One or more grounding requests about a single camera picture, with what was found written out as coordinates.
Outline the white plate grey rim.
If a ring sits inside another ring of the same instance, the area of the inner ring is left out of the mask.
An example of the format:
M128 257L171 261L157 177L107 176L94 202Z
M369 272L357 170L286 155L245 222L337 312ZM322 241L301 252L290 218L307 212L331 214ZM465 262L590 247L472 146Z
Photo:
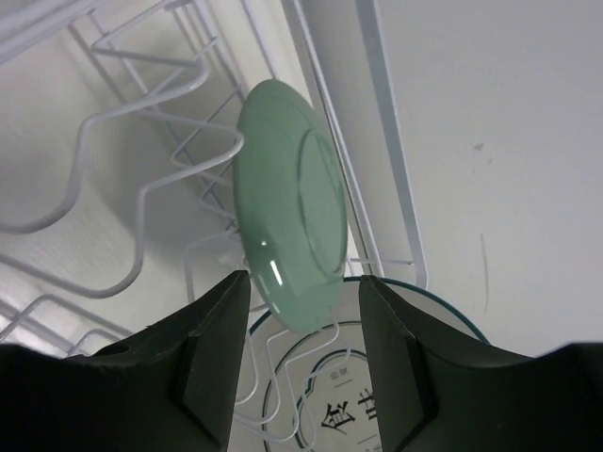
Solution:
M381 450L359 283L346 278L334 322L309 334L268 310L252 314L229 450Z

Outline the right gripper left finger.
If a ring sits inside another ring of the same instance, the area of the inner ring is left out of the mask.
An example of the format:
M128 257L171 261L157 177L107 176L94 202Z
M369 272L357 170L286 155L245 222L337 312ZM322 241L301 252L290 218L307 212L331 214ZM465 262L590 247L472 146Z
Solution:
M250 276L237 270L90 356L2 346L2 449L226 450L250 301Z

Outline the small green patterned plate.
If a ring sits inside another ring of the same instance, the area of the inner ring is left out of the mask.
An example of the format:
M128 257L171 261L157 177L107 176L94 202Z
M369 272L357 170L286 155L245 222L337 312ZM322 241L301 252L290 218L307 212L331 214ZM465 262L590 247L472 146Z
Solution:
M236 127L235 209L253 281L284 327L317 331L339 301L348 250L337 152L314 108L276 79L250 91Z

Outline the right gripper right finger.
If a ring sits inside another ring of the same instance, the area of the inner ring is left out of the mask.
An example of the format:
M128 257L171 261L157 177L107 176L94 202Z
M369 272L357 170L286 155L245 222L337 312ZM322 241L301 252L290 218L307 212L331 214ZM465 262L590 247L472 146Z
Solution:
M358 300L386 451L598 451L602 346L494 347L365 276Z

